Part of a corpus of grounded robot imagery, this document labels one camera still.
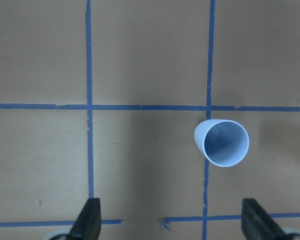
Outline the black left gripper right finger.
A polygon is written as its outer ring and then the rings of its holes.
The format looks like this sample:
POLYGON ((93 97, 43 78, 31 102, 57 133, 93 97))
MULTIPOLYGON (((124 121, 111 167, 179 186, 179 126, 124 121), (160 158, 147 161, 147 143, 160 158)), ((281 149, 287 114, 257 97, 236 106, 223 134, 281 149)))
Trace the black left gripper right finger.
POLYGON ((253 198, 244 198, 241 230, 246 240, 285 240, 286 233, 253 198))

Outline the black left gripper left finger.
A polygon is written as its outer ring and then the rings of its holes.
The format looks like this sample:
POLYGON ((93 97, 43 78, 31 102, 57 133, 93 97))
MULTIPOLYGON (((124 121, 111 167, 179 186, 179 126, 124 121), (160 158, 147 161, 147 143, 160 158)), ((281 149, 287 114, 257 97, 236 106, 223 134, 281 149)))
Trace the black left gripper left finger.
POLYGON ((99 198, 89 198, 74 225, 66 236, 67 240, 98 240, 101 233, 101 203, 99 198))

